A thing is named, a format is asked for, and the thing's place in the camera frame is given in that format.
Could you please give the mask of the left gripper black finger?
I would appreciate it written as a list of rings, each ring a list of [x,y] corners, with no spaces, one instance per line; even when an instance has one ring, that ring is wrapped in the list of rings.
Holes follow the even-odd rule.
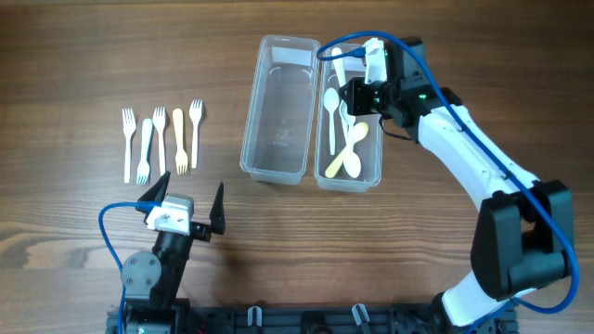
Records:
[[[224,183],[220,182],[214,197],[209,219],[213,234],[223,235],[226,231],[226,218],[224,211]]]
[[[149,206],[150,203],[162,203],[166,195],[170,177],[171,173],[166,171],[159,180],[138,199],[136,210],[143,213],[149,213],[151,210],[151,207]]]

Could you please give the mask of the yellow plastic spoon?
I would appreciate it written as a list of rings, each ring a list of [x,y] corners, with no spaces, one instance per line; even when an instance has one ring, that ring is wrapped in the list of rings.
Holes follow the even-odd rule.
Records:
[[[342,166],[350,177],[357,178],[360,175],[362,165],[359,156],[354,152],[354,145],[363,140],[367,134],[368,124],[366,122],[359,122],[348,131],[345,148],[324,172],[327,178],[333,178]]]

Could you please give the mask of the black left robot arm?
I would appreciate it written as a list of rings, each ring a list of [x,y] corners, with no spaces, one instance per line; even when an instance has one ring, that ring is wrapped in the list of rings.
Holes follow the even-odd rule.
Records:
[[[131,255],[122,265],[123,300],[116,333],[190,333],[195,326],[188,299],[177,296],[192,244],[226,231],[224,184],[213,200],[210,223],[194,222],[193,198],[167,191],[166,172],[136,202],[144,223],[158,236],[150,251]]]

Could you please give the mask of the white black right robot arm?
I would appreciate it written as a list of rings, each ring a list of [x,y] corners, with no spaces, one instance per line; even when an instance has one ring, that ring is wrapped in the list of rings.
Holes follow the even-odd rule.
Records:
[[[365,74],[339,88],[348,112],[394,122],[400,139],[422,145],[446,166],[478,212],[471,271],[411,320],[431,333],[505,333],[527,294],[569,278],[551,312],[565,309],[579,286],[570,190],[539,180],[484,134],[461,98],[436,82],[419,38],[363,37],[349,56],[362,60]]]

